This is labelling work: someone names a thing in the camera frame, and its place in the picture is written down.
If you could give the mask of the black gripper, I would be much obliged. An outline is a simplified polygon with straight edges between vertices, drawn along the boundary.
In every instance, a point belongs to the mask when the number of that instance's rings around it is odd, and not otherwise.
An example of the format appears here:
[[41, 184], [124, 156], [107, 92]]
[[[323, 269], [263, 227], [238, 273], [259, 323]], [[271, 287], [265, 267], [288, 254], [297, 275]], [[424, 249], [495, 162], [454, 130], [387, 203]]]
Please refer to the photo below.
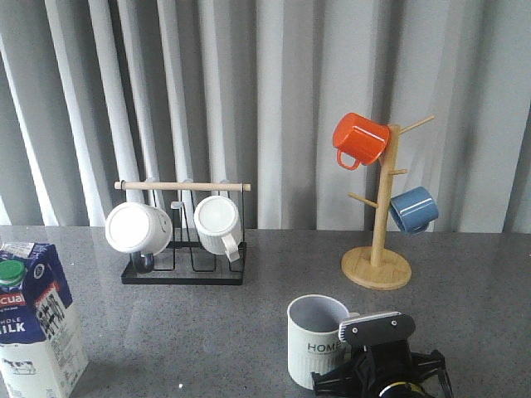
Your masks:
[[452, 397], [445, 357], [437, 350], [412, 352], [406, 340], [353, 349], [338, 368], [311, 374], [314, 393], [334, 397], [430, 397], [422, 383], [433, 376]]

